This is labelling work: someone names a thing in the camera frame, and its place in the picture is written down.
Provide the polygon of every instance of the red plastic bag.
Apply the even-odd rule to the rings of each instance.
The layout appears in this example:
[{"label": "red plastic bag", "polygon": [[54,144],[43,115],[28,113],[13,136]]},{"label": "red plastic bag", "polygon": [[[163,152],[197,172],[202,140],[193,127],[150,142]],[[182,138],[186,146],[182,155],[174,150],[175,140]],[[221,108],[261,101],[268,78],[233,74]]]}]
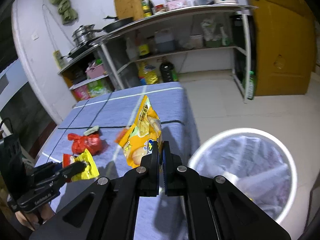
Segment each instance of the red plastic bag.
[{"label": "red plastic bag", "polygon": [[71,150],[76,154],[83,153],[86,148],[91,155],[96,155],[97,152],[102,150],[102,142],[97,133],[90,134],[88,136],[80,136],[75,133],[69,133],[68,140],[74,140]]}]

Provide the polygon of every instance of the yellow wooden door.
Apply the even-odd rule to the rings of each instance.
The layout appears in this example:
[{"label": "yellow wooden door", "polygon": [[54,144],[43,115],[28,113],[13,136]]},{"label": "yellow wooden door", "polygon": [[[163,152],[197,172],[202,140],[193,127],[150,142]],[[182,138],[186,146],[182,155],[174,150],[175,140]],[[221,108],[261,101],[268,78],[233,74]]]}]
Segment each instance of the yellow wooden door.
[{"label": "yellow wooden door", "polygon": [[311,10],[304,0],[251,0],[257,34],[257,96],[305,94],[316,63]]}]

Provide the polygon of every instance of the white wall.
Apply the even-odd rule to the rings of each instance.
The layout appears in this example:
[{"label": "white wall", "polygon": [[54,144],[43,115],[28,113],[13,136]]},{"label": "white wall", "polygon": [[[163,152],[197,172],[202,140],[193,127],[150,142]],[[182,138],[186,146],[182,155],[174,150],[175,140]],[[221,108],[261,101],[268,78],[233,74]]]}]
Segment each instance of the white wall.
[{"label": "white wall", "polygon": [[[55,13],[57,10],[48,0],[44,0]],[[58,66],[52,56],[55,50],[49,38],[44,21],[42,0],[15,0],[12,5],[12,29],[19,59],[29,83],[48,114],[56,123],[61,123],[76,103],[63,78],[57,74]],[[73,46],[68,43],[62,31],[48,15],[54,43],[62,53],[67,53]],[[33,40],[36,33],[39,38]]]},{"label": "white wall", "polygon": [[[153,2],[159,4],[164,3],[164,0]],[[56,123],[66,117],[76,101],[57,74],[53,51],[59,49],[66,55],[73,48],[68,40],[72,39],[73,31],[80,25],[95,24],[96,28],[102,28],[111,23],[111,20],[103,18],[115,15],[113,0],[71,0],[71,4],[78,12],[79,19],[69,26],[56,24],[56,21],[61,23],[61,19],[57,14],[57,7],[48,0],[15,0],[12,8],[13,34],[19,58],[31,87]],[[39,36],[35,41],[31,39],[33,34]],[[184,55],[177,55],[169,60],[178,69],[184,62],[181,72],[194,71],[195,64],[196,70],[226,69],[233,64],[232,50],[200,53],[202,52],[190,53],[186,58]]]}]

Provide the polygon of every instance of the green bottle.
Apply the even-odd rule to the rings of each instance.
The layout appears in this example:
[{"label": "green bottle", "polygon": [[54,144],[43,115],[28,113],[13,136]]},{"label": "green bottle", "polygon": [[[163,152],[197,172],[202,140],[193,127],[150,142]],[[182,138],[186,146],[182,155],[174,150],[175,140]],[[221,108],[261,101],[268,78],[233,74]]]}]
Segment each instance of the green bottle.
[{"label": "green bottle", "polygon": [[[248,89],[248,99],[249,100],[253,100],[254,98],[254,91],[255,91],[255,87],[256,87],[256,77],[254,75],[254,72],[253,71],[250,71],[250,79],[249,79],[249,89]],[[244,79],[242,80],[242,86],[244,87],[245,89],[245,77]]]}]

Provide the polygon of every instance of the pink container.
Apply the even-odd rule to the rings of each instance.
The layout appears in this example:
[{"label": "pink container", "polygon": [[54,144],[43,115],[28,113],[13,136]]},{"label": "pink container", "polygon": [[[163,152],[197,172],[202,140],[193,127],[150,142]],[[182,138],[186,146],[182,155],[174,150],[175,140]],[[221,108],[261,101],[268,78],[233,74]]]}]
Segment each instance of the pink container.
[{"label": "pink container", "polygon": [[168,7],[168,10],[171,11],[171,10],[188,7],[188,4],[187,4],[187,0],[175,0],[175,1],[167,2],[167,7]]},{"label": "pink container", "polygon": [[88,77],[90,77],[90,79],[100,77],[107,73],[106,70],[103,68],[103,64],[88,67],[85,72],[87,73]]}]

